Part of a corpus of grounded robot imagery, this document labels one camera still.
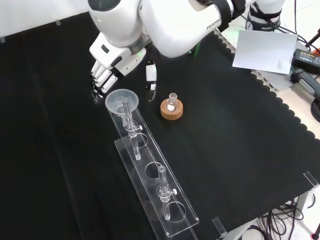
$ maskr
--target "robotic hand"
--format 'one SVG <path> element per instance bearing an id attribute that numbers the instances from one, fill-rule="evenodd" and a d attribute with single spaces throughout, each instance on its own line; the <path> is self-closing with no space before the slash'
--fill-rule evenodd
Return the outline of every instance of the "robotic hand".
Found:
<path id="1" fill-rule="evenodd" d="M 90 15 L 100 30 L 90 47 L 96 59 L 91 71 L 95 92 L 103 95 L 117 81 L 113 68 L 124 76 L 135 69 L 151 41 L 164 56 L 181 56 L 216 28 L 221 32 L 228 28 L 246 7 L 250 6 L 246 29 L 272 31 L 265 19 L 279 24 L 284 1 L 88 0 Z"/>

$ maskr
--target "table leg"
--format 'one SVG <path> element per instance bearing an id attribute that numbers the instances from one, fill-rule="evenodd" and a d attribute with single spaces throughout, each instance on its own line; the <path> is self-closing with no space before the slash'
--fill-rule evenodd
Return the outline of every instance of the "table leg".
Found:
<path id="1" fill-rule="evenodd" d="M 310 205 L 309 203 L 312 203 L 312 196 L 313 196 L 315 190 L 316 190 L 316 188 L 314 187 L 310 191 L 307 191 L 298 197 L 296 206 L 301 212 L 304 212 L 309 207 L 309 205 Z"/>
<path id="2" fill-rule="evenodd" d="M 319 239 L 319 234 L 320 234 L 320 224 L 319 224 L 318 228 L 316 229 L 315 233 L 312 234 L 312 239 L 318 240 Z"/>
<path id="3" fill-rule="evenodd" d="M 223 240 L 238 240 L 255 221 L 256 219 L 228 232 Z"/>

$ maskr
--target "wooden base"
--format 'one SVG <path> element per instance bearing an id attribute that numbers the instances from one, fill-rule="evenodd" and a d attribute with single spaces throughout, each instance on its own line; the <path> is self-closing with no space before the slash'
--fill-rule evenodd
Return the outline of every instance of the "wooden base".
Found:
<path id="1" fill-rule="evenodd" d="M 164 117 L 167 120 L 177 120 L 184 113 L 184 105 L 182 104 L 182 102 L 179 99 L 177 99 L 177 102 L 179 104 L 178 110 L 177 111 L 168 111 L 165 107 L 165 103 L 167 102 L 167 100 L 168 99 L 164 100 L 161 103 L 161 106 L 160 106 L 161 115 L 162 115 L 162 117 Z"/>

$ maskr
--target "black cable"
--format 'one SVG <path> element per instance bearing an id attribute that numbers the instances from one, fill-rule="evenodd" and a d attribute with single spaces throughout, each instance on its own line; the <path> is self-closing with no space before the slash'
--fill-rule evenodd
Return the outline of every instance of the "black cable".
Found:
<path id="1" fill-rule="evenodd" d="M 297 33 L 295 33 L 294 31 L 291 31 L 291 30 L 289 30 L 289 29 L 287 29 L 287 28 L 285 28 L 285 27 L 283 27 L 283 26 L 274 24 L 270 19 L 268 19 L 268 18 L 265 16 L 264 12 L 262 12 L 262 10 L 259 8 L 259 6 L 258 6 L 258 4 L 257 4 L 256 2 L 255 2 L 253 5 L 255 6 L 255 8 L 256 8 L 256 10 L 258 11 L 258 13 L 263 17 L 263 20 L 265 20 L 270 26 L 278 29 L 280 32 L 285 33 L 285 34 L 287 34 L 287 32 L 292 33 L 292 34 L 297 34 Z M 303 42 L 303 43 L 305 43 L 305 44 L 308 44 L 308 42 L 307 42 L 306 39 L 304 39 L 304 38 L 303 38 L 302 36 L 300 36 L 299 34 L 297 34 L 297 35 L 298 35 L 298 41 Z M 315 47 L 314 45 L 312 45 L 312 44 L 308 44 L 308 45 L 311 46 L 311 47 L 313 47 L 313 48 L 314 48 L 316 51 L 318 51 L 319 54 L 320 54 L 320 50 L 319 50 L 318 48 L 316 48 L 316 47 Z"/>
<path id="2" fill-rule="evenodd" d="M 242 15 L 240 15 L 244 20 L 246 20 L 247 21 L 247 18 L 246 17 L 244 17 L 244 16 L 242 16 Z"/>
<path id="3" fill-rule="evenodd" d="M 312 202 L 311 206 L 308 206 L 308 209 L 312 208 L 316 203 L 316 196 L 314 194 L 312 196 L 313 196 L 313 202 Z"/>
<path id="4" fill-rule="evenodd" d="M 297 0 L 294 0 L 294 31 L 297 32 Z"/>
<path id="5" fill-rule="evenodd" d="M 296 210 L 297 210 L 298 208 L 296 207 L 295 209 L 294 209 L 294 212 L 293 212 L 293 220 L 292 220 L 292 229 L 291 229 L 291 232 L 290 232 L 290 235 L 289 235 L 289 238 L 288 238 L 288 240 L 290 240 L 291 239 L 291 236 L 292 236 L 292 233 L 294 232 L 294 228 L 295 228 L 295 216 L 296 216 Z"/>
<path id="6" fill-rule="evenodd" d="M 252 230 L 252 229 L 259 231 L 263 235 L 264 240 L 269 240 L 265 231 L 263 229 L 261 229 L 261 227 L 258 227 L 256 225 L 251 225 L 247 230 Z"/>
<path id="7" fill-rule="evenodd" d="M 311 103 L 311 114 L 320 123 L 320 101 L 315 99 Z"/>

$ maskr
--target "black table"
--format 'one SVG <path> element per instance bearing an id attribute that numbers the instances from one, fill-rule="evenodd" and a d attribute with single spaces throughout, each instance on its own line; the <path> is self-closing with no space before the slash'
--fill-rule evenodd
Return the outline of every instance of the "black table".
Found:
<path id="1" fill-rule="evenodd" d="M 114 147 L 112 119 L 92 101 L 89 47 L 98 34 L 84 13 L 0 44 L 5 239 L 154 238 Z M 113 89 L 139 96 L 200 219 L 200 240 L 219 236 L 213 218 L 231 231 L 310 190 L 303 173 L 320 179 L 319 141 L 249 70 L 232 67 L 216 35 L 202 41 L 196 59 L 147 54 L 158 70 L 156 100 L 146 100 L 144 63 Z M 160 116 L 171 92 L 184 104 L 177 121 Z"/>

